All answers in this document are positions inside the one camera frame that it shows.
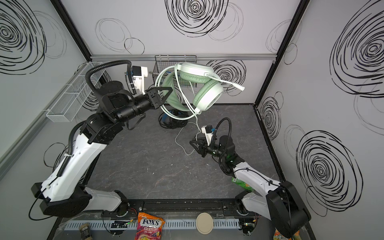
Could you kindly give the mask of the mint green headphones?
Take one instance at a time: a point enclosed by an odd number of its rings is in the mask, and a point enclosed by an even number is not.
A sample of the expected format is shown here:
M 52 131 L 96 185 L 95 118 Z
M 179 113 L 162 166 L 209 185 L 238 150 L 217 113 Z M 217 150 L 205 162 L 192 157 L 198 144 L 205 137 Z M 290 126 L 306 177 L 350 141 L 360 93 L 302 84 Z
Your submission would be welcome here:
M 160 84 L 160 80 L 167 70 L 173 71 L 168 74 L 163 83 Z M 180 77 L 190 83 L 190 87 L 180 87 L 179 72 Z M 178 88 L 174 86 L 173 77 L 176 77 Z M 160 107 L 161 110 L 173 119 L 187 120 L 188 124 L 191 123 L 195 125 L 198 129 L 197 134 L 200 134 L 201 129 L 199 127 L 198 115 L 207 111 L 219 100 L 224 93 L 223 84 L 229 84 L 240 91 L 245 89 L 245 87 L 240 84 L 221 79 L 212 67 L 183 62 L 164 69 L 157 77 L 155 87 L 172 87 L 173 92 L 165 103 L 176 110 L 187 112 L 189 116 L 186 118 L 178 118 L 171 114 L 170 110 L 164 105 Z

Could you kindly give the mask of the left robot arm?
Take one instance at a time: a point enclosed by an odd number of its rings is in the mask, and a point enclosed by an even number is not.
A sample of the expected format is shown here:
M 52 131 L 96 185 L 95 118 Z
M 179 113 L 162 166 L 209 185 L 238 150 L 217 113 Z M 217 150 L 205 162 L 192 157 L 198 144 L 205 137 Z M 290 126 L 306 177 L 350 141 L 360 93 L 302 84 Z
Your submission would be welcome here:
M 138 73 L 137 70 L 130 70 L 132 63 L 129 60 L 104 63 L 86 72 L 86 83 L 99 101 L 98 111 L 74 126 L 62 162 L 44 182 L 35 183 L 31 188 L 34 197 L 42 200 L 40 209 L 47 219 L 70 218 L 86 211 L 104 211 L 121 218 L 132 211 L 120 191 L 97 191 L 79 181 L 114 137 L 129 125 L 129 120 L 137 116 L 144 119 L 146 111 L 158 109 L 171 95 L 173 88 L 152 87 L 136 97 L 118 81 L 96 88 L 92 75 L 118 65 L 128 67 L 129 79 Z

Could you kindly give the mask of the aluminium wall rail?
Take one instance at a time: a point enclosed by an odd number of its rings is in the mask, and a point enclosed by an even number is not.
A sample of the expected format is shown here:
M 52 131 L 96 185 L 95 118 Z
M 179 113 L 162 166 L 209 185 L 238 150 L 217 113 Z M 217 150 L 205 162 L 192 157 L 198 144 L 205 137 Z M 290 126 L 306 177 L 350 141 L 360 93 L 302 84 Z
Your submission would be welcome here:
M 144 55 L 93 55 L 93 61 L 113 61 L 127 59 L 130 61 L 214 61 L 214 60 L 242 60 L 242 61 L 274 61 L 277 58 L 276 54 L 144 54 Z

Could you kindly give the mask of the pink Fox's candy bag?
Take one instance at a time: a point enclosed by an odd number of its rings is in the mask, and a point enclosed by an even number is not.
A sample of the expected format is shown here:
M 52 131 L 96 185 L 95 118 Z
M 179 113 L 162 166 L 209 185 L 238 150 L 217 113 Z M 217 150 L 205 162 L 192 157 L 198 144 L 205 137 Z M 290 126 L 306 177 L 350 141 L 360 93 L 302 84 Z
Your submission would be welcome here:
M 160 217 L 139 213 L 135 240 L 160 240 L 164 224 Z

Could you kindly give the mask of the round beige lid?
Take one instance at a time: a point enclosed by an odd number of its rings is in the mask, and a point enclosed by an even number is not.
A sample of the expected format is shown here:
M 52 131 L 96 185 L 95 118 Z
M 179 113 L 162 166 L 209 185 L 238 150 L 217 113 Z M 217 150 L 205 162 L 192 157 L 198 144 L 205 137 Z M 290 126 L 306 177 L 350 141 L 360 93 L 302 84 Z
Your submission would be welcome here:
M 196 218 L 196 228 L 203 234 L 209 234 L 214 228 L 214 220 L 208 213 L 201 213 Z

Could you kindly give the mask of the green snack bag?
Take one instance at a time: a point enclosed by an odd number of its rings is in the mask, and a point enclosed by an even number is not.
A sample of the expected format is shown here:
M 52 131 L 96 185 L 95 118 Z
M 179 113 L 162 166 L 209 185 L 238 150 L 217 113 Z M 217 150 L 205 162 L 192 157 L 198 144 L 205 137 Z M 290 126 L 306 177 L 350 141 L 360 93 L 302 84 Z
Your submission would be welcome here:
M 248 192 L 253 192 L 254 191 L 254 189 L 250 185 L 248 185 L 247 183 L 245 183 L 245 182 L 243 182 L 243 181 L 241 181 L 241 180 L 239 180 L 237 178 L 232 178 L 232 183 L 242 187 L 243 189 L 245 189 Z

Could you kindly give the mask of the black blue headphones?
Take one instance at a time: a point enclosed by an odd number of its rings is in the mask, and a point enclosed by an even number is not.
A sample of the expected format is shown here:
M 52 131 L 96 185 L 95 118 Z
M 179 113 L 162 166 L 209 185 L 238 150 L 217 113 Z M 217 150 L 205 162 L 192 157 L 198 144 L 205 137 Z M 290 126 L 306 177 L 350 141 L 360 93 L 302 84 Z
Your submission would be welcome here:
M 186 118 L 188 117 L 187 112 L 183 112 L 180 110 L 172 109 L 170 110 L 171 114 L 177 116 L 178 118 Z M 167 114 L 162 113 L 159 115 L 158 122 L 160 126 L 164 129 L 178 129 L 183 128 L 187 125 L 187 120 L 176 120 L 169 117 Z

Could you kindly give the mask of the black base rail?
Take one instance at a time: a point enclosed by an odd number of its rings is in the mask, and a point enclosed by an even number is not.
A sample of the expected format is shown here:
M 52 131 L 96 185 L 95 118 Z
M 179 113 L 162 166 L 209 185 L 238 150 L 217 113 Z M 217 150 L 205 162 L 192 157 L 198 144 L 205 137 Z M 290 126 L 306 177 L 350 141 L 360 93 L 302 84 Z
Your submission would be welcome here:
M 135 213 L 145 212 L 217 212 L 224 216 L 240 216 L 245 211 L 257 214 L 268 214 L 267 204 L 252 204 L 246 207 L 237 199 L 157 199 L 128 200 L 130 204 L 126 217 L 134 217 Z

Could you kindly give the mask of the orange snack bag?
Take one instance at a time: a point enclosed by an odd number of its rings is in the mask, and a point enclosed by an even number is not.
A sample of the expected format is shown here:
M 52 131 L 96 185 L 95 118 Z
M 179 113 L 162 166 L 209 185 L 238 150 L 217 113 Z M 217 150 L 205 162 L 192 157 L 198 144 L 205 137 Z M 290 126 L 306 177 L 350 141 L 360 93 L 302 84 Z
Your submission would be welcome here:
M 290 238 L 287 238 L 283 236 L 277 229 L 275 230 L 275 233 L 273 235 L 273 240 L 302 240 L 300 237 L 300 232 L 296 232 L 293 236 Z

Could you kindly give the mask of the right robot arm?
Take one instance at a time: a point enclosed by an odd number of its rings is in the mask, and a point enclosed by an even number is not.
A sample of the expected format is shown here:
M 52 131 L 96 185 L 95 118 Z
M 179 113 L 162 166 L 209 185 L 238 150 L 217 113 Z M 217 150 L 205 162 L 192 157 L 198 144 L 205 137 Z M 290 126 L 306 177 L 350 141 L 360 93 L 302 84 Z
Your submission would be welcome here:
M 240 214 L 254 212 L 267 218 L 286 238 L 291 238 L 311 220 L 308 208 L 292 183 L 279 182 L 262 174 L 236 153 L 229 118 L 221 119 L 214 127 L 201 127 L 190 145 L 202 157 L 217 158 L 225 175 L 252 188 L 237 199 Z

